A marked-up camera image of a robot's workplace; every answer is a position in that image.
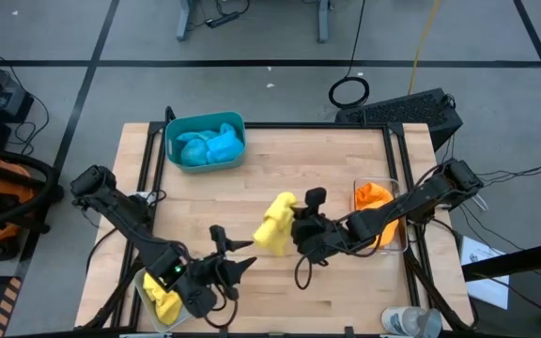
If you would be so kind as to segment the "grey desk leg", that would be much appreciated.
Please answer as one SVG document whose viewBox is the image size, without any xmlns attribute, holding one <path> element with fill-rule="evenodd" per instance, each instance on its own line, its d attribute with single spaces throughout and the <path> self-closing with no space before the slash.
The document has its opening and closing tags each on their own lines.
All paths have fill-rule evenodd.
<svg viewBox="0 0 541 338">
<path fill-rule="evenodd" d="M 317 2 L 317 28 L 319 43 L 326 43 L 329 39 L 329 11 L 330 0 L 318 0 Z"/>
<path fill-rule="evenodd" d="M 176 31 L 177 41 L 183 41 L 186 38 L 192 10 L 196 0 L 179 0 L 180 10 L 178 15 L 178 26 Z"/>
</svg>

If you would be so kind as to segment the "clear plastic basket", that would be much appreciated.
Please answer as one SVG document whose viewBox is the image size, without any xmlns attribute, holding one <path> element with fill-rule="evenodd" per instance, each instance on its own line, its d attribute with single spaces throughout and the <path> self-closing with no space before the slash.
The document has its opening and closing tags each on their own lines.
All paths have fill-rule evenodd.
<svg viewBox="0 0 541 338">
<path fill-rule="evenodd" d="M 402 190 L 400 188 L 399 182 L 395 179 L 388 178 L 388 177 L 359 177 L 359 178 L 356 178 L 353 182 L 353 194 L 352 194 L 352 202 L 351 202 L 351 207 L 353 210 L 356 210 L 355 205 L 354 205 L 354 192 L 358 188 L 362 187 L 364 184 L 369 183 L 369 182 L 379 184 L 383 188 L 387 189 L 393 195 L 394 199 L 402 194 Z M 407 244 L 401 243 L 401 239 L 403 238 L 403 235 L 401 235 L 402 230 L 403 230 L 403 225 L 402 225 L 402 222 L 400 221 L 397 227 L 397 230 L 395 232 L 394 240 L 390 244 L 384 246 L 383 248 L 379 247 L 379 252 L 381 254 L 401 253 L 406 249 Z"/>
</svg>

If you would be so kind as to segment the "black computer tower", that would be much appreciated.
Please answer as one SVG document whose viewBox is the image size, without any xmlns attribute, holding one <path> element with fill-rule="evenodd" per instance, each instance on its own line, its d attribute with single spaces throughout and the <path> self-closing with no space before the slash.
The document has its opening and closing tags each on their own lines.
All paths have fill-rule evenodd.
<svg viewBox="0 0 541 338">
<path fill-rule="evenodd" d="M 463 125 L 455 98 L 441 88 L 342 110 L 335 122 L 426 124 L 435 150 Z"/>
</svg>

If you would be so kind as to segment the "grey plastic basket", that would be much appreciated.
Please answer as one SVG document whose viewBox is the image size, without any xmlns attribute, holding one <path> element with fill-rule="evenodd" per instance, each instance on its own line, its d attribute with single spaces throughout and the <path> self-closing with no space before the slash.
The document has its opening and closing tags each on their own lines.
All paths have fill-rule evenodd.
<svg viewBox="0 0 541 338">
<path fill-rule="evenodd" d="M 166 333 L 174 331 L 180 324 L 187 321 L 192 317 L 192 315 L 186 310 L 185 305 L 182 303 L 181 311 L 178 316 L 177 321 L 171 325 L 165 325 L 159 321 L 154 310 L 154 303 L 149 300 L 147 297 L 146 291 L 143 288 L 144 275 L 146 273 L 145 269 L 140 269 L 134 276 L 132 284 L 134 285 L 136 292 L 141 299 L 144 309 L 146 311 L 147 317 L 151 321 L 153 328 L 156 332 Z"/>
</svg>

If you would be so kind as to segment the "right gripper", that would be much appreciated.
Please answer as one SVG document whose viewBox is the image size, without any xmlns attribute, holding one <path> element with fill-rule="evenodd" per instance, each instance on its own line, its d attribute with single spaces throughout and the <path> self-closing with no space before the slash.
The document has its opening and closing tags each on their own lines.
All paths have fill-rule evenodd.
<svg viewBox="0 0 541 338">
<path fill-rule="evenodd" d="M 319 212 L 326 196 L 324 188 L 314 188 L 306 192 L 304 207 L 292 207 L 291 237 L 297 252 L 310 264 L 327 264 L 331 256 L 350 253 L 346 229 Z"/>
</svg>

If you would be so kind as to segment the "blue microfiber towel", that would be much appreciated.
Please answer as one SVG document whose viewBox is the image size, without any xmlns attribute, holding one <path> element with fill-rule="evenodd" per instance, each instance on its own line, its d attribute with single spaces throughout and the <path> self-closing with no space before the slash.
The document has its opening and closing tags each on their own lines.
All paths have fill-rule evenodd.
<svg viewBox="0 0 541 338">
<path fill-rule="evenodd" d="M 177 140 L 184 144 L 180 152 L 182 164 L 191 167 L 207 165 L 208 141 L 218 135 L 216 131 L 188 131 L 180 134 Z"/>
<path fill-rule="evenodd" d="M 218 134 L 209 138 L 206 145 L 208 164 L 233 161 L 245 148 L 234 127 L 228 123 L 222 123 Z"/>
</svg>

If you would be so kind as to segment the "black table edge bar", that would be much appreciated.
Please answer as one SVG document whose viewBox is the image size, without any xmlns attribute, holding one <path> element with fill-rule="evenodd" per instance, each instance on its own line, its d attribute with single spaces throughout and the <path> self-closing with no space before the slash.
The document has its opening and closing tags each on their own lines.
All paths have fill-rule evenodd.
<svg viewBox="0 0 541 338">
<path fill-rule="evenodd" d="M 541 269 L 541 246 L 507 253 L 462 267 L 466 282 Z"/>
</svg>

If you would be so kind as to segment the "clear spray bottle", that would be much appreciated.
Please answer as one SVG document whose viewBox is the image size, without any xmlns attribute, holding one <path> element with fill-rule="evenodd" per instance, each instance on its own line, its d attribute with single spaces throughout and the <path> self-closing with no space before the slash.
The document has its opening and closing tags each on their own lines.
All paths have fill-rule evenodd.
<svg viewBox="0 0 541 338">
<path fill-rule="evenodd" d="M 381 314 L 381 324 L 392 334 L 412 338 L 438 338 L 442 331 L 441 314 L 421 307 L 388 307 Z"/>
</svg>

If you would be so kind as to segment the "black metal table frame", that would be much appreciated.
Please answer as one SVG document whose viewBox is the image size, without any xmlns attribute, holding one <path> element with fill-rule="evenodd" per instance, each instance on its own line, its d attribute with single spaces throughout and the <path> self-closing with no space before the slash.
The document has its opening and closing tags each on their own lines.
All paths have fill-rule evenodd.
<svg viewBox="0 0 541 338">
<path fill-rule="evenodd" d="M 333 123 L 250 123 L 243 165 L 195 175 L 172 164 L 160 141 L 154 124 L 123 127 L 112 167 L 117 186 L 123 192 L 164 190 L 154 231 L 184 242 L 195 257 L 214 250 L 209 234 L 214 224 L 232 239 L 250 238 L 280 192 L 303 197 L 323 187 L 323 211 L 338 218 L 352 209 L 356 178 L 394 177 L 407 187 L 438 160 L 424 124 L 388 131 Z M 232 253 L 235 260 L 254 256 L 241 279 L 239 300 L 222 303 L 207 319 L 188 319 L 178 332 L 202 335 L 226 324 L 232 335 L 343 333 L 346 328 L 377 333 L 381 312 L 411 304 L 411 291 L 419 305 L 430 303 L 422 285 L 408 277 L 401 253 L 365 259 L 339 254 L 325 268 L 308 267 L 295 251 L 277 257 L 250 246 Z"/>
</svg>

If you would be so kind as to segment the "yellow microfiber towel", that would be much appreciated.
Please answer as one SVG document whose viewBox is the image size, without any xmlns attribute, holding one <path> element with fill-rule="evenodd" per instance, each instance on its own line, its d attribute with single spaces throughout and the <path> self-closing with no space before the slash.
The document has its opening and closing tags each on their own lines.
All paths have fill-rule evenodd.
<svg viewBox="0 0 541 338">
<path fill-rule="evenodd" d="M 298 201 L 292 192 L 281 192 L 263 215 L 262 223 L 253 233 L 257 246 L 277 256 L 286 254 L 286 245 L 291 238 L 294 210 Z"/>
<path fill-rule="evenodd" d="M 144 275 L 143 288 L 149 300 L 154 303 L 154 310 L 159 321 L 165 325 L 174 324 L 182 307 L 178 293 L 166 292 L 147 272 Z"/>
</svg>

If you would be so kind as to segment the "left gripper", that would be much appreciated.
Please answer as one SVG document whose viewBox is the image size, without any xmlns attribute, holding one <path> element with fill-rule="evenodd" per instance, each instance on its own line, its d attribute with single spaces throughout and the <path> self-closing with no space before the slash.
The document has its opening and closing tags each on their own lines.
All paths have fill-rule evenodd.
<svg viewBox="0 0 541 338">
<path fill-rule="evenodd" d="M 235 252 L 252 245 L 252 240 L 231 240 L 225 229 L 220 225 L 209 228 L 216 252 L 194 261 L 192 277 L 200 284 L 215 284 L 224 294 L 238 294 L 236 284 L 239 284 L 244 272 L 253 265 L 257 258 L 250 257 L 234 262 L 226 258 L 227 252 Z"/>
</svg>

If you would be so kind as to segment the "teal plastic basket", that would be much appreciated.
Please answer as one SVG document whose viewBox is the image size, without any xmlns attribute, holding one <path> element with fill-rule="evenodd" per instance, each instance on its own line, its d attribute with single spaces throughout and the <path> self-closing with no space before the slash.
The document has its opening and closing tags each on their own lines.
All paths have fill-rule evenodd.
<svg viewBox="0 0 541 338">
<path fill-rule="evenodd" d="M 243 152 L 233 161 L 207 164 L 202 166 L 185 166 L 181 162 L 180 152 L 184 144 L 177 137 L 188 131 L 216 131 L 219 132 L 221 124 L 228 123 L 234 127 L 237 136 L 244 143 Z M 247 142 L 244 121 L 238 113 L 221 112 L 208 115 L 196 115 L 191 117 L 177 118 L 168 123 L 165 128 L 165 151 L 166 156 L 182 172 L 187 174 L 202 174 L 226 169 L 236 168 L 242 165 L 245 157 Z"/>
</svg>

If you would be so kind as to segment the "black power strip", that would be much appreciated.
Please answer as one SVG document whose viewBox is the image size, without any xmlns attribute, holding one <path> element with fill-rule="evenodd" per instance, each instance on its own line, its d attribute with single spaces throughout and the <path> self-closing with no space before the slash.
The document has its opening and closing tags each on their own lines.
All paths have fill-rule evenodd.
<svg viewBox="0 0 541 338">
<path fill-rule="evenodd" d="M 209 28 L 216 28 L 220 25 L 230 23 L 235 21 L 240 17 L 240 13 L 238 11 L 231 12 L 229 14 L 224 14 L 216 19 L 207 19 L 205 21 L 206 26 Z"/>
</svg>

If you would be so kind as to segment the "orange microfiber towel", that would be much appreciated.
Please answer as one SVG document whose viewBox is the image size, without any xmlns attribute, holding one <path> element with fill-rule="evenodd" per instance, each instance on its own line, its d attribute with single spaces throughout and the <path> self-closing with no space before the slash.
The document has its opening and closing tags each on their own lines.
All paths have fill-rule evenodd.
<svg viewBox="0 0 541 338">
<path fill-rule="evenodd" d="M 372 247 L 379 246 L 380 248 L 383 248 L 384 246 L 390 244 L 394 240 L 395 232 L 399 223 L 400 221 L 398 218 L 387 223 L 383 228 L 380 237 L 372 244 Z"/>
<path fill-rule="evenodd" d="M 394 200 L 393 195 L 376 183 L 366 183 L 354 192 L 356 210 L 376 209 Z"/>
</svg>

